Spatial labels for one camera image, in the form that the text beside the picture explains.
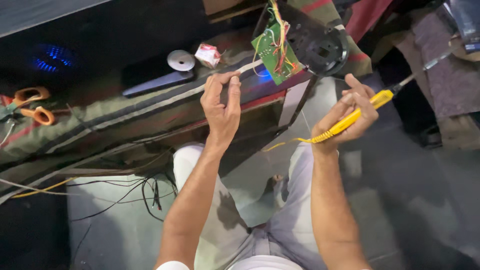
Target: green circuit board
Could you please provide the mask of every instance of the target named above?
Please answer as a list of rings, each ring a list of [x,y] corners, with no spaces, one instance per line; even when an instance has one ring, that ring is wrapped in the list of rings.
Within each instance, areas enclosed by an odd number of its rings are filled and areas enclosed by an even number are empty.
[[[252,41],[252,45],[254,48],[258,45],[257,54],[262,59],[265,68],[268,70],[270,75],[272,76],[273,81],[276,85],[281,84],[283,81],[288,80],[291,76],[297,74],[299,71],[303,69],[303,65],[300,64],[295,53],[293,52],[292,47],[290,44],[285,40],[286,46],[286,57],[290,62],[294,65],[292,67],[290,64],[286,63],[285,61],[282,63],[280,70],[275,71],[275,68],[278,65],[279,56],[281,54],[280,48],[275,52],[277,47],[275,43],[279,43],[280,40],[280,25],[275,23],[272,27],[269,28],[271,31],[265,30],[259,37]]]

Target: person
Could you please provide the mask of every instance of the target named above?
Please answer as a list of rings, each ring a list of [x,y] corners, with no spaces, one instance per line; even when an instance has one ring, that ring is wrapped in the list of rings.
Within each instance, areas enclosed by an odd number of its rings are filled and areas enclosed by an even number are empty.
[[[361,117],[322,143],[300,143],[289,168],[288,197],[262,229],[249,229],[218,176],[222,155],[240,122],[238,72],[214,74],[200,102],[210,127],[203,146],[174,155],[179,190],[163,225],[157,270],[367,270],[359,229],[344,194],[337,145],[359,137],[377,118],[374,92],[351,74],[352,88],[312,129],[328,130],[356,107]],[[229,83],[228,103],[220,103]]]

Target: right hand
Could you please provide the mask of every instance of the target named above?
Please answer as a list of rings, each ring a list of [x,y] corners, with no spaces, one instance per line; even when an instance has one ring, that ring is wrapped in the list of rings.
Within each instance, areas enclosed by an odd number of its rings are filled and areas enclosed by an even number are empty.
[[[360,108],[361,116],[340,134],[323,142],[312,144],[312,148],[316,151],[322,153],[336,151],[339,143],[360,137],[378,119],[378,113],[369,100],[375,95],[375,92],[370,87],[359,82],[352,74],[345,76],[345,81],[352,89],[343,91],[343,97],[340,101],[313,127],[312,138],[328,131],[332,126],[352,113],[356,107]]]

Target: left hand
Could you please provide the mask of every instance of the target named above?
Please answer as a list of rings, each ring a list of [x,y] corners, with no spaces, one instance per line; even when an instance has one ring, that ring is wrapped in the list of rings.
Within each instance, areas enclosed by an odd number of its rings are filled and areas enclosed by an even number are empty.
[[[205,112],[210,135],[207,145],[225,152],[233,140],[240,123],[240,72],[227,72],[213,74],[205,83],[205,92],[200,98],[200,103]],[[230,82],[228,87],[227,106],[220,103],[220,93],[224,84]]]

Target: blue light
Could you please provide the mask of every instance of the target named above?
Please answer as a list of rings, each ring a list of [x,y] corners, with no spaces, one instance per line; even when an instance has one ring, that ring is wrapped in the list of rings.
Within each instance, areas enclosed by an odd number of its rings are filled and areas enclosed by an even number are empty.
[[[37,53],[33,57],[35,68],[45,72],[62,71],[60,67],[73,67],[73,54],[70,50],[50,45],[39,44],[36,46]]]
[[[265,82],[273,80],[272,75],[268,72],[267,69],[264,69],[260,72],[257,71],[257,73],[260,75],[258,77],[258,80],[259,80],[260,83],[265,83]]]

